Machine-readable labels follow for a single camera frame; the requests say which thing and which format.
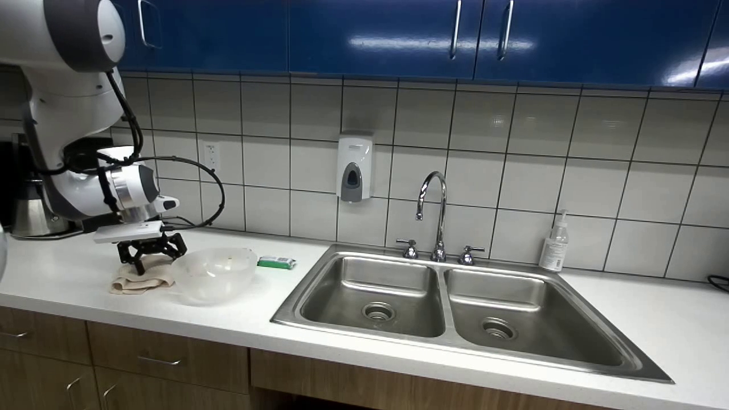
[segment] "towel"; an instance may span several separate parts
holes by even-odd
[[[178,267],[169,255],[146,255],[142,264],[146,269],[144,275],[140,275],[132,264],[121,264],[111,282],[111,289],[121,293],[132,293],[176,285],[173,275]]]

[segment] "white tile wall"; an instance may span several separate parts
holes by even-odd
[[[21,131],[26,104],[13,76],[0,71],[5,139]],[[448,252],[482,246],[493,259],[534,264],[553,213],[566,208],[567,267],[678,280],[729,271],[726,95],[239,76],[122,79],[149,134],[146,156],[198,158],[201,144],[220,144],[227,208],[219,227],[363,246],[414,236],[428,252],[438,183],[423,221],[414,221],[414,198],[438,168],[448,180]],[[333,194],[340,133],[375,139],[366,203]],[[125,126],[111,137],[125,141]],[[163,194],[183,198],[176,215],[201,221],[214,213],[216,190],[196,168],[159,161],[157,175]]]

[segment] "soap bottle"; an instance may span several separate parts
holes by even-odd
[[[545,236],[540,269],[563,271],[567,258],[567,213],[561,213]]]

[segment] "stainless steel sink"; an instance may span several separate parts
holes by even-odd
[[[566,280],[540,271],[331,248],[273,321],[669,383]]]

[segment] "countertop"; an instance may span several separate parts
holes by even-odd
[[[252,248],[299,264],[257,269],[239,299],[196,308],[181,303],[176,289],[114,293],[117,248],[91,236],[10,239],[0,305],[605,408],[729,408],[729,296],[706,285],[561,274],[674,380],[662,385],[272,324],[327,243],[211,230],[185,232],[185,241],[190,250]]]

